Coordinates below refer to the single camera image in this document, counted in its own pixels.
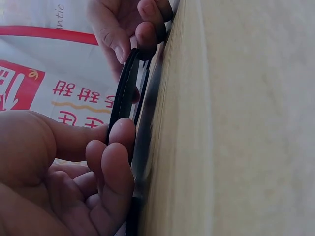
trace fingernail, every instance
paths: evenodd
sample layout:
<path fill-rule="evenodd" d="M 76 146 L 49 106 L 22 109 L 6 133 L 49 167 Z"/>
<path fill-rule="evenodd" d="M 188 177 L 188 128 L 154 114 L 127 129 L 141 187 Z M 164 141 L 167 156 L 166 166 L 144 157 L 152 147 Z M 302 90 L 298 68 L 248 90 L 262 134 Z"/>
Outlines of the fingernail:
<path fill-rule="evenodd" d="M 122 48 L 121 48 L 121 47 L 116 47 L 116 48 L 114 49 L 114 51 L 115 51 L 115 53 L 116 53 L 116 57 L 117 57 L 118 61 L 119 61 L 120 63 L 123 63 L 122 60 L 123 60 L 123 55 L 124 55 L 124 53 L 123 53 Z"/>
<path fill-rule="evenodd" d="M 146 13 L 148 16 L 152 16 L 155 14 L 155 9 L 152 3 L 149 3 L 148 5 L 143 7 L 144 13 Z"/>

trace red logo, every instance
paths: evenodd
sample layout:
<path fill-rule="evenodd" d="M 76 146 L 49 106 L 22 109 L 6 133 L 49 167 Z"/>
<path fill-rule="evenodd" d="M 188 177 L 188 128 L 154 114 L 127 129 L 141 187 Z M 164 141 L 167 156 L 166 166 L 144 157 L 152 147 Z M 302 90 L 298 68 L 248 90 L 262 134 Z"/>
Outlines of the red logo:
<path fill-rule="evenodd" d="M 0 111 L 29 110 L 45 72 L 0 60 Z"/>

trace printed lettering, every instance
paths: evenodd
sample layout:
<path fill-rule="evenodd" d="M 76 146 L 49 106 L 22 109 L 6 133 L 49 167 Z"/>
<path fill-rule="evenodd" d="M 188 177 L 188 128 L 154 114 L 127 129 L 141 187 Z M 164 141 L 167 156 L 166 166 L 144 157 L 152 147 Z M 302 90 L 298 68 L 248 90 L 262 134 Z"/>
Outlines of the printed lettering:
<path fill-rule="evenodd" d="M 75 84 L 73 83 L 67 84 L 66 81 L 59 80 L 56 87 L 53 89 L 53 92 L 58 96 L 63 95 L 65 97 L 71 97 L 74 88 Z"/>
<path fill-rule="evenodd" d="M 100 119 L 93 118 L 93 117 L 87 117 L 87 121 L 90 121 L 91 123 L 85 123 L 84 125 L 90 128 L 98 127 L 104 124 L 104 122 L 101 121 Z"/>
<path fill-rule="evenodd" d="M 109 105 L 107 105 L 107 108 L 113 108 L 114 105 L 114 100 L 115 100 L 115 96 L 107 96 L 105 102 L 109 103 Z"/>
<path fill-rule="evenodd" d="M 58 8 L 55 9 L 57 16 L 57 27 L 56 29 L 62 30 L 63 29 L 63 13 L 64 13 L 64 5 L 58 5 Z"/>
<path fill-rule="evenodd" d="M 74 114 L 65 111 L 60 111 L 59 114 L 61 114 L 61 117 L 58 117 L 58 119 L 61 120 L 61 123 L 75 126 L 77 117 Z"/>
<path fill-rule="evenodd" d="M 99 92 L 91 91 L 90 89 L 87 89 L 87 88 L 82 88 L 78 97 L 79 97 L 79 101 L 83 99 L 83 101 L 86 102 L 90 98 L 89 102 L 97 103 L 97 101 L 99 100 L 100 94 Z"/>

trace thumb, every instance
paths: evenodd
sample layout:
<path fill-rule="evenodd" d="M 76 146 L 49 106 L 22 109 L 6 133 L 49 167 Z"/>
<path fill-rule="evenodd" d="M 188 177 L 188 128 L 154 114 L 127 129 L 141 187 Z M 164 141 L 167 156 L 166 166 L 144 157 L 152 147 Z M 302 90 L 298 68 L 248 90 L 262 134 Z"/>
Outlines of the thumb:
<path fill-rule="evenodd" d="M 87 7 L 87 17 L 98 44 L 103 47 L 110 64 L 115 68 L 117 65 L 114 64 L 112 56 L 115 55 L 115 61 L 123 64 L 131 51 L 131 43 L 127 32 L 120 27 L 117 20 L 120 1 L 111 4 L 106 2 L 91 0 Z"/>

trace finger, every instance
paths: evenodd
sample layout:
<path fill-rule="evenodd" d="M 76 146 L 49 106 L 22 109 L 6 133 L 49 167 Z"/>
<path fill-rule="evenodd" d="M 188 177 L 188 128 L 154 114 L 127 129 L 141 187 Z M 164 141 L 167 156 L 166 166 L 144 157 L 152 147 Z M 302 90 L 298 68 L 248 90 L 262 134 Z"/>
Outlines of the finger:
<path fill-rule="evenodd" d="M 83 175 L 91 170 L 86 166 L 73 165 L 73 164 L 53 164 L 48 169 L 48 173 L 63 171 L 66 172 L 71 179 L 74 179 L 80 175 Z"/>
<path fill-rule="evenodd" d="M 44 115 L 32 112 L 49 126 L 56 142 L 56 155 L 51 158 L 58 158 L 67 161 L 84 161 L 85 148 L 92 140 L 105 141 L 107 125 L 95 128 L 77 127 L 62 124 Z"/>
<path fill-rule="evenodd" d="M 75 182 L 65 172 L 54 172 L 46 178 L 49 200 L 55 215 L 73 235 L 97 235 L 89 220 L 89 209 Z"/>
<path fill-rule="evenodd" d="M 128 157 L 130 157 L 133 153 L 135 131 L 136 128 L 132 120 L 127 118 L 120 119 L 114 124 L 109 134 L 109 144 L 120 143 L 124 145 L 128 152 Z"/>
<path fill-rule="evenodd" d="M 94 172 L 98 184 L 101 186 L 104 185 L 101 161 L 105 148 L 106 144 L 98 140 L 89 142 L 86 147 L 86 159 L 88 167 Z"/>
<path fill-rule="evenodd" d="M 97 193 L 97 180 L 93 172 L 88 172 L 73 180 L 80 189 L 84 199 Z"/>
<path fill-rule="evenodd" d="M 87 7 L 87 17 L 92 24 L 97 41 L 105 49 L 105 54 L 114 67 L 117 64 L 112 61 L 112 54 L 109 54 L 108 48 L 114 50 L 116 60 L 120 64 L 126 61 L 131 51 L 129 36 L 117 21 L 120 4 L 120 1 L 91 0 Z"/>
<path fill-rule="evenodd" d="M 173 10 L 169 0 L 154 0 L 165 22 L 172 20 Z"/>
<path fill-rule="evenodd" d="M 162 42 L 166 37 L 166 26 L 154 0 L 141 0 L 138 11 L 144 22 L 151 22 L 156 30 L 157 42 Z"/>
<path fill-rule="evenodd" d="M 135 32 L 138 48 L 141 51 L 142 60 L 152 58 L 157 50 L 158 40 L 154 25 L 151 22 L 142 22 Z"/>
<path fill-rule="evenodd" d="M 85 201 L 85 204 L 88 206 L 88 208 L 90 210 L 92 210 L 94 207 L 96 207 L 97 204 L 99 204 L 99 203 L 100 203 L 100 196 L 99 196 L 99 194 L 91 195 Z"/>
<path fill-rule="evenodd" d="M 127 149 L 119 143 L 110 144 L 101 166 L 105 185 L 101 203 L 93 208 L 90 217 L 100 235 L 112 235 L 126 219 L 134 188 Z"/>

